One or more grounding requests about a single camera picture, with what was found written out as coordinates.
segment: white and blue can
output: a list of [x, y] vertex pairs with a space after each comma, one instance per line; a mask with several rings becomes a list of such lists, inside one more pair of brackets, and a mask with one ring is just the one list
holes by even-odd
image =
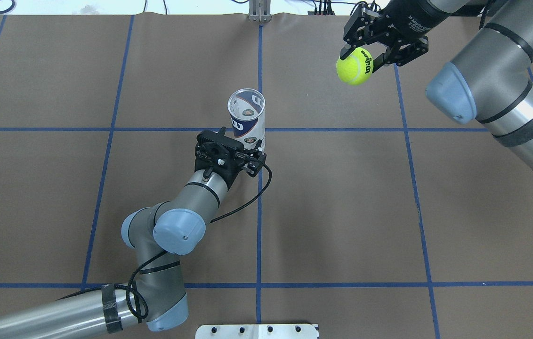
[[265, 146], [265, 97], [251, 88], [233, 93], [228, 101], [234, 137], [249, 150], [262, 140]]

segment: white floor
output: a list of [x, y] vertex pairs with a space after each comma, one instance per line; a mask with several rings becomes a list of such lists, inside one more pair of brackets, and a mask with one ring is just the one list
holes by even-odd
[[[0, 0], [0, 10], [11, 5], [12, 0]], [[232, 0], [15, 0], [16, 7], [9, 13], [13, 15], [132, 15], [142, 13], [145, 1], [146, 11], [165, 14], [209, 15], [248, 13], [249, 4], [237, 4]], [[355, 0], [334, 0], [355, 2]], [[382, 7], [389, 0], [378, 0]], [[271, 13], [294, 13], [307, 15], [314, 9], [311, 0], [271, 0]], [[348, 15], [350, 4], [333, 4], [337, 15]]]

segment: robotic arm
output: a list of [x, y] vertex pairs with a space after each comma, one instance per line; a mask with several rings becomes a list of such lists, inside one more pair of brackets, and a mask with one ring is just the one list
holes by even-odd
[[232, 214], [212, 219], [239, 172], [255, 177], [265, 167], [271, 173], [260, 141], [246, 150], [224, 133], [223, 127], [219, 133], [205, 130], [198, 135], [195, 173], [174, 200], [124, 220], [122, 239], [135, 249], [140, 264], [128, 284], [103, 285], [1, 316], [0, 339], [81, 339], [142, 322], [154, 332], [182, 324], [189, 310], [178, 256], [195, 248], [207, 224]]
[[[424, 36], [465, 0], [391, 0], [384, 9], [360, 3], [344, 27], [344, 60], [355, 48], [380, 42], [381, 66], [404, 64], [428, 51]], [[470, 43], [445, 64], [426, 97], [452, 120], [477, 120], [495, 140], [533, 169], [533, 0], [510, 0]], [[468, 145], [457, 145], [457, 149]]]

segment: tennis ball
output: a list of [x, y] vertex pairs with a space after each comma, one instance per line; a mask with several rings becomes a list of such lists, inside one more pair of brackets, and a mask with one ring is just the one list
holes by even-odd
[[343, 83], [358, 86], [367, 81], [373, 73], [373, 58], [366, 49], [359, 47], [346, 59], [337, 60], [336, 71]]

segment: white mounting plate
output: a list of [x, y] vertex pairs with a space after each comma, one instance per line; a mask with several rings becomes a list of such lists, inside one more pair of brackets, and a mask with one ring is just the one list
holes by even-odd
[[319, 326], [317, 324], [204, 325], [195, 332], [195, 339], [319, 339]]

